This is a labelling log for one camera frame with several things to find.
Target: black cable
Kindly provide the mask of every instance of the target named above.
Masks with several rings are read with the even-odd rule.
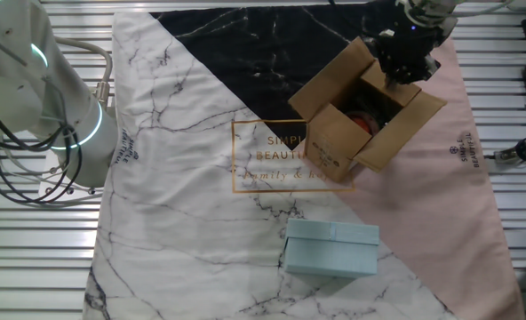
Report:
[[[50,200],[44,200],[46,197],[50,196],[55,190],[57,190],[62,182],[63,182],[63,179],[65,178],[66,176],[66,173],[68,171],[68,169],[64,170],[62,172],[62,175],[60,177],[60,180],[59,182],[55,185],[55,187],[50,191],[48,192],[45,196],[41,196],[41,197],[38,197],[37,199],[31,199],[29,198],[28,196],[25,196],[22,192],[20,192],[19,190],[17,190],[14,186],[12,186],[12,184],[10,183],[10,181],[8,181],[8,179],[6,179],[5,177],[5,174],[4,172],[2,171],[2,168],[0,167],[0,175],[1,177],[3,178],[4,182],[6,183],[6,185],[14,192],[16,193],[17,195],[19,195],[20,197],[24,198],[24,200],[21,200],[21,199],[16,199],[14,197],[11,197],[9,196],[9,192],[8,191],[4,191],[0,188],[0,194],[3,195],[5,198],[15,202],[15,203],[18,203],[18,204],[31,204],[31,203],[34,203],[34,204],[52,204],[53,202],[55,202],[57,199],[59,199],[60,197],[62,197],[66,192],[68,192],[68,190],[71,188],[72,184],[74,183],[74,181],[76,180],[77,176],[79,175],[79,172],[81,171],[81,165],[82,165],[82,160],[83,160],[83,156],[82,156],[82,150],[81,150],[81,146],[79,146],[79,141],[78,141],[78,138],[77,138],[77,134],[75,133],[75,131],[73,130],[73,128],[71,127],[68,127],[65,129],[65,131],[71,131],[73,133],[73,138],[74,138],[74,141],[76,142],[76,145],[78,147],[78,150],[77,150],[77,154],[78,154],[78,162],[77,162],[77,168],[76,168],[76,172],[74,173],[74,176],[72,177],[72,179],[70,180],[70,182],[65,186],[65,188],[57,195],[55,196],[54,198],[50,199]],[[71,147],[70,147],[70,144],[69,144],[69,138],[66,137],[65,138],[65,142],[66,142],[66,165],[69,164],[69,152],[71,150]]]
[[[18,139],[4,124],[3,122],[0,120],[0,130],[2,132],[4,132],[4,134],[6,134],[6,136],[8,136],[8,138],[10,138],[10,140],[12,140],[12,142],[16,143],[19,147],[21,147],[21,149],[18,149],[18,150],[27,150],[27,151],[33,151],[33,152],[42,152],[42,151],[46,151],[48,149],[50,149],[53,145],[53,142],[58,139],[58,136],[60,135],[60,132],[61,130],[63,129],[63,127],[60,127],[60,129],[58,129],[50,138],[48,138],[47,140],[44,140],[40,143],[37,143],[33,146],[29,146],[27,145],[26,143],[24,143],[23,141],[21,141],[20,139]],[[8,144],[4,144],[4,147],[3,148],[8,148],[10,147],[11,145],[8,145]]]
[[[42,146],[46,146],[46,145],[50,145],[50,147],[51,147],[53,145],[53,143],[55,142],[55,140],[58,139],[58,137],[60,136],[61,131],[64,128],[65,128],[65,126],[61,126],[48,139],[46,139],[46,140],[44,140],[42,142],[36,143],[36,144],[34,144],[34,145],[30,146],[30,147],[38,148],[38,147],[42,147]],[[20,146],[16,146],[16,145],[4,143],[4,142],[0,142],[0,148],[7,148],[9,150],[18,150],[18,151],[23,151],[24,150],[24,148],[22,148]]]
[[[69,164],[69,148],[66,149],[66,165]],[[54,186],[54,188],[49,191],[48,193],[46,193],[44,196],[40,196],[38,197],[37,199],[32,199],[28,196],[25,196],[22,192],[20,192],[18,189],[16,189],[12,183],[10,181],[8,181],[8,179],[6,179],[6,175],[4,174],[4,171],[2,170],[2,167],[0,165],[0,176],[1,178],[3,179],[4,183],[6,183],[6,186],[8,186],[8,188],[10,188],[15,194],[17,194],[18,196],[22,197],[24,200],[19,200],[19,199],[14,199],[12,198],[13,202],[15,203],[19,203],[19,204],[30,204],[30,203],[36,203],[36,204],[39,204],[41,203],[46,197],[50,196],[53,192],[55,192],[58,187],[61,185],[61,183],[63,182],[64,178],[66,177],[66,173],[67,173],[68,170],[64,170],[61,174],[61,177],[58,181],[58,183]]]

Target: black vein pattern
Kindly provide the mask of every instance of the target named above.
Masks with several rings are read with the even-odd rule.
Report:
[[[249,26],[242,12],[221,12],[179,37]],[[384,244],[377,276],[285,273],[287,219],[358,218],[328,192],[232,193],[231,172],[257,160],[233,164],[231,122],[259,118],[149,14],[117,14],[114,31],[126,132],[117,151],[126,139],[139,157],[109,171],[84,319],[457,319]],[[235,138],[273,134],[263,129]]]

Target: light blue box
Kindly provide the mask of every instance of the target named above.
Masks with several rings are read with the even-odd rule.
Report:
[[[378,273],[379,227],[289,219],[285,271],[357,278]]]

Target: metal grate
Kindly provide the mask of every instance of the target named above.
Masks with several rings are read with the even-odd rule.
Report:
[[[265,0],[43,1],[56,36],[88,41],[109,51],[113,12],[324,3],[304,0],[289,3]],[[473,12],[486,6],[463,4],[458,9]],[[526,14],[507,9],[464,18],[452,35],[486,154],[510,148],[526,137],[526,97],[521,80],[521,70],[526,64],[526,42],[520,27],[523,19]],[[69,47],[63,50],[89,86],[100,80],[105,68],[100,56]],[[111,84],[111,96],[114,96],[115,82]],[[43,156],[26,152],[20,156],[25,165],[38,170],[44,168]],[[18,170],[7,162],[9,169]],[[526,165],[508,170],[493,162],[488,162],[488,166],[526,307]],[[38,190],[34,183],[18,179],[16,182],[26,192]],[[94,199],[66,210],[41,211],[10,203],[0,196],[0,319],[81,318],[99,207],[99,199]]]

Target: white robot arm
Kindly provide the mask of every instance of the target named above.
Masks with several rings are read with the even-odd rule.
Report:
[[[108,84],[100,88],[100,100],[107,103]],[[83,161],[76,183],[101,187],[117,137],[116,122],[102,107],[60,52],[42,5],[0,1],[0,123],[10,132],[28,130],[40,141],[57,132],[51,146],[44,146],[61,162],[71,153],[67,176],[76,174],[80,148]],[[64,126],[75,130],[77,143],[70,136],[66,145]],[[0,126],[2,133],[7,132]]]
[[[336,7],[334,0],[329,1]],[[366,16],[360,23],[343,14],[340,17],[360,25],[366,44],[377,54],[391,82],[409,84],[427,80],[439,68],[429,53],[450,35],[457,18],[492,12],[513,0],[483,12],[453,12],[464,1],[395,0],[390,12]],[[375,31],[369,21],[374,22]],[[73,44],[53,36],[38,1],[0,0],[0,134],[12,137],[12,132],[32,132],[41,143],[26,146],[14,141],[15,146],[50,148],[61,162],[68,159],[71,163],[67,172],[70,179],[76,178],[82,186],[100,187],[117,139],[116,122],[103,111],[106,105],[100,106],[107,103],[110,69],[95,97],[61,54],[57,41]],[[81,154],[79,170],[71,169],[77,167]]]

